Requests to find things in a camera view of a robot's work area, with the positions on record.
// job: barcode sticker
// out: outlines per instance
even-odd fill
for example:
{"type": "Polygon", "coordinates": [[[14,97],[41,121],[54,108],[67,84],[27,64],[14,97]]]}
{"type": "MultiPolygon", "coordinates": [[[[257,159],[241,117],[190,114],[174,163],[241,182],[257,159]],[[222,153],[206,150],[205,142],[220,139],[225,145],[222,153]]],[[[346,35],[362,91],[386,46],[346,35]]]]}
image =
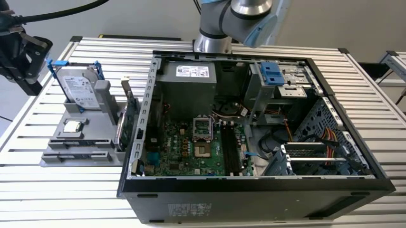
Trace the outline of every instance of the barcode sticker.
{"type": "Polygon", "coordinates": [[[210,77],[207,66],[178,66],[177,77],[210,77]]]}

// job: slotted metal surface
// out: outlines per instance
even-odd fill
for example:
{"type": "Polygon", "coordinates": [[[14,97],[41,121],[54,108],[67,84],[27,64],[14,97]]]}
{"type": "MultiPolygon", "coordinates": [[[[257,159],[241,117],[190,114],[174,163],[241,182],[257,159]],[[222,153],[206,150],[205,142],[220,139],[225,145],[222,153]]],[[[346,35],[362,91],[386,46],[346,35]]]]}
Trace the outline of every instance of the slotted metal surface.
{"type": "MultiPolygon", "coordinates": [[[[119,80],[130,76],[142,99],[153,50],[191,51],[181,41],[83,38],[70,43],[61,59],[103,64],[111,93],[125,101],[119,80]]],[[[393,179],[397,192],[334,221],[294,222],[284,227],[406,227],[406,123],[405,116],[357,67],[353,57],[337,49],[234,45],[236,54],[310,57],[326,77],[368,145],[393,179]]],[[[17,121],[0,138],[0,226],[6,227],[139,227],[127,201],[115,198],[119,167],[42,168],[42,151],[61,121],[63,92],[50,76],[38,98],[30,98],[17,121]]],[[[194,224],[194,227],[280,227],[276,223],[194,224]]]]}

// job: motherboard chip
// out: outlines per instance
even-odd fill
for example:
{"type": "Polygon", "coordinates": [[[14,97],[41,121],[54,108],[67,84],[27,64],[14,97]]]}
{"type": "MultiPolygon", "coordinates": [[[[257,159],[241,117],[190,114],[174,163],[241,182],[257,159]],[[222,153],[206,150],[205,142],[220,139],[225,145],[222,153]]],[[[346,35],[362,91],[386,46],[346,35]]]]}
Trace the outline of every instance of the motherboard chip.
{"type": "Polygon", "coordinates": [[[179,170],[179,164],[170,164],[170,170],[179,170]]]}
{"type": "Polygon", "coordinates": [[[210,158],[211,157],[211,150],[209,143],[195,143],[195,157],[210,158]]]}

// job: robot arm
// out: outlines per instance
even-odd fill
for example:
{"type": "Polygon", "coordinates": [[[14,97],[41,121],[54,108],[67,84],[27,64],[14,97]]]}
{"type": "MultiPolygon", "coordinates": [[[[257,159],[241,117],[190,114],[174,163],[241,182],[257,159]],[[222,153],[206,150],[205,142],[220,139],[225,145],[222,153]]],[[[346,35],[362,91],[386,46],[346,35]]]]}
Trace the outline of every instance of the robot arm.
{"type": "Polygon", "coordinates": [[[269,38],[278,17],[273,0],[202,0],[201,34],[195,52],[232,53],[232,39],[257,48],[269,38]]]}
{"type": "Polygon", "coordinates": [[[0,0],[0,75],[15,82],[27,95],[39,95],[43,86],[38,81],[53,42],[42,37],[31,37],[23,25],[85,12],[109,0],[97,0],[74,9],[42,15],[14,16],[6,0],[0,0]]]}

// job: green circuit board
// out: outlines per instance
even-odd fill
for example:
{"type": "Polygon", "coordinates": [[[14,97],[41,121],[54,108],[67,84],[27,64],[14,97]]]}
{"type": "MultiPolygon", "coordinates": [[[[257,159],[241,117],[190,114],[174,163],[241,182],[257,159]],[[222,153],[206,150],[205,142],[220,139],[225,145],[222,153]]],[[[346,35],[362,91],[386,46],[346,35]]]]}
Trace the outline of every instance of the green circuit board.
{"type": "MultiPolygon", "coordinates": [[[[245,137],[244,127],[236,127],[238,138],[245,137]]],[[[147,175],[153,176],[226,176],[222,151],[221,126],[214,125],[214,137],[210,143],[193,141],[193,121],[166,122],[159,164],[147,165],[147,175]]],[[[253,175],[249,166],[244,175],[253,175]]]]}

